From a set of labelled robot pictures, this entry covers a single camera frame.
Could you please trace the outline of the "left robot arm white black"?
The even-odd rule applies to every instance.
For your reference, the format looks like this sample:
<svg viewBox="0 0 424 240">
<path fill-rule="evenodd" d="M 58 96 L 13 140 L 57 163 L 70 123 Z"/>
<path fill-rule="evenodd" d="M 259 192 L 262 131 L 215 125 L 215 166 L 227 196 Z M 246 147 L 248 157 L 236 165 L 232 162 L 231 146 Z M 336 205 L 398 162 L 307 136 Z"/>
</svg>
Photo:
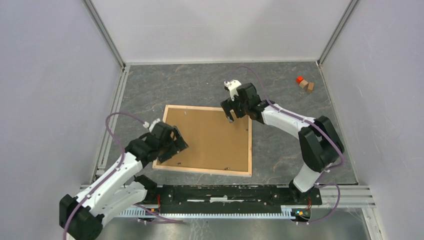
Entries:
<svg viewBox="0 0 424 240">
<path fill-rule="evenodd" d="M 136 176 L 148 164 L 163 163 L 188 148 L 176 126 L 160 119 L 140 137 L 123 148 L 120 158 L 94 183 L 76 196 L 65 195 L 59 202 L 59 225 L 63 239 L 95 240 L 104 226 L 127 208 L 158 198 L 158 185 L 145 175 Z"/>
</svg>

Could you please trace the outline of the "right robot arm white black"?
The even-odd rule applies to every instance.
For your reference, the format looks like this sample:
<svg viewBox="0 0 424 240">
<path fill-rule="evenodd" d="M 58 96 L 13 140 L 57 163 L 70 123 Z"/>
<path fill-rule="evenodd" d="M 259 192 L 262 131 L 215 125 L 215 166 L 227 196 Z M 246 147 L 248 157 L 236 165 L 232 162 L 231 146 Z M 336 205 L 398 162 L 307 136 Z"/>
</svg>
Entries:
<svg viewBox="0 0 424 240">
<path fill-rule="evenodd" d="M 242 84 L 238 80 L 231 80 L 223 85 L 229 92 L 229 98 L 222 101 L 220 106 L 229 122 L 248 116 L 253 121 L 282 130 L 299 141 L 303 165 L 289 183 L 288 196 L 293 203 L 306 201 L 322 173 L 329 170 L 337 159 L 344 161 L 345 147 L 328 117 L 306 117 L 273 101 L 262 100 L 252 83 Z"/>
</svg>

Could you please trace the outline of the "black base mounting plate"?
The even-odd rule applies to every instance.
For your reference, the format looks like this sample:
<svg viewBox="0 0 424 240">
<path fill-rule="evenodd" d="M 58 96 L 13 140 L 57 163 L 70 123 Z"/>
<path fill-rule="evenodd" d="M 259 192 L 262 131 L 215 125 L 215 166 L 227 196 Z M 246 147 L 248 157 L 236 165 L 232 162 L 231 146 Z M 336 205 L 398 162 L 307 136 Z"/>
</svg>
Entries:
<svg viewBox="0 0 424 240">
<path fill-rule="evenodd" d="M 161 214 L 276 214 L 282 206 L 320 206 L 316 187 L 301 193 L 288 185 L 162 185 L 147 192 L 141 205 Z"/>
</svg>

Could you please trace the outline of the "red cube block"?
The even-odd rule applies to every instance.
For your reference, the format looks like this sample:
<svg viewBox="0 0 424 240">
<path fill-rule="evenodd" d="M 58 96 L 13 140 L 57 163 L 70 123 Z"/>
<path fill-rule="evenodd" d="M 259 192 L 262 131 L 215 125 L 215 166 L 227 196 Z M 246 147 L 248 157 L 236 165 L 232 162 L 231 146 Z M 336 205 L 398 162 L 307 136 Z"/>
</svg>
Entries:
<svg viewBox="0 0 424 240">
<path fill-rule="evenodd" d="M 296 78 L 296 82 L 297 82 L 298 84 L 300 84 L 303 80 L 304 80 L 304 78 L 303 78 L 302 76 L 298 76 L 298 77 Z"/>
</svg>

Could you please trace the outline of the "small wooden cube block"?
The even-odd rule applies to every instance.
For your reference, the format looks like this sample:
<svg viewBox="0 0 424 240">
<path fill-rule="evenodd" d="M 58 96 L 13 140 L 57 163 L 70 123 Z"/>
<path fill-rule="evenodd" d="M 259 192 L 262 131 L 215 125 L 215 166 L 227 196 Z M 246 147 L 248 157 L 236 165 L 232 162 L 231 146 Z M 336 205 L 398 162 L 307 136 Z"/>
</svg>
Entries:
<svg viewBox="0 0 424 240">
<path fill-rule="evenodd" d="M 307 80 L 305 80 L 305 79 L 303 79 L 302 81 L 300 81 L 299 82 L 299 86 L 302 88 L 302 89 L 304 89 L 304 88 L 306 88 L 307 86 L 308 86 L 308 84 L 309 84 L 309 82 L 307 81 Z"/>
</svg>

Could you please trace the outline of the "rectangular wooden block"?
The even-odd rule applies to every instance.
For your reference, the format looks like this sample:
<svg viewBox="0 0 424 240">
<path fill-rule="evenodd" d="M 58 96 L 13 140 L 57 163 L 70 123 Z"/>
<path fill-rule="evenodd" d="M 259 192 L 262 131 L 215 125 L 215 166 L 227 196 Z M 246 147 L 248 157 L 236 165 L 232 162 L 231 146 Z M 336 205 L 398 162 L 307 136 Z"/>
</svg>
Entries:
<svg viewBox="0 0 424 240">
<path fill-rule="evenodd" d="M 314 86 L 315 86 L 315 84 L 313 82 L 309 82 L 308 85 L 307 85 L 306 92 L 311 93 L 314 90 Z"/>
</svg>

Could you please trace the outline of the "aluminium rail with comb strip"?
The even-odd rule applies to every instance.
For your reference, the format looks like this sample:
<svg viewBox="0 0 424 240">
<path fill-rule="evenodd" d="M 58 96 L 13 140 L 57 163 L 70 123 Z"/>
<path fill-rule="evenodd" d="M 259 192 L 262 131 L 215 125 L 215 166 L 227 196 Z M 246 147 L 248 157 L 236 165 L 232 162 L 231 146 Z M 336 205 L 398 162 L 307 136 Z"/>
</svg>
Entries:
<svg viewBox="0 0 424 240">
<path fill-rule="evenodd" d="M 294 219 L 304 210 L 373 208 L 375 201 L 367 186 L 330 185 L 295 193 L 286 185 L 163 185 L 145 197 L 129 186 L 101 204 L 106 214 L 123 204 L 120 216 L 148 218 L 135 205 L 155 210 L 167 218 L 280 218 Z"/>
</svg>

